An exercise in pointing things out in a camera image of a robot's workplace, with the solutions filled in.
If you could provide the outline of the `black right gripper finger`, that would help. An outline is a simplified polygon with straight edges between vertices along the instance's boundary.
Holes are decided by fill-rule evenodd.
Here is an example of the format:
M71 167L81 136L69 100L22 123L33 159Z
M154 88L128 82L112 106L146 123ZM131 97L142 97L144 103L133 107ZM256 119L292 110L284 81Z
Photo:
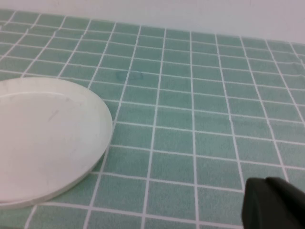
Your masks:
M241 218L245 229L303 229L305 193L279 177L251 177Z

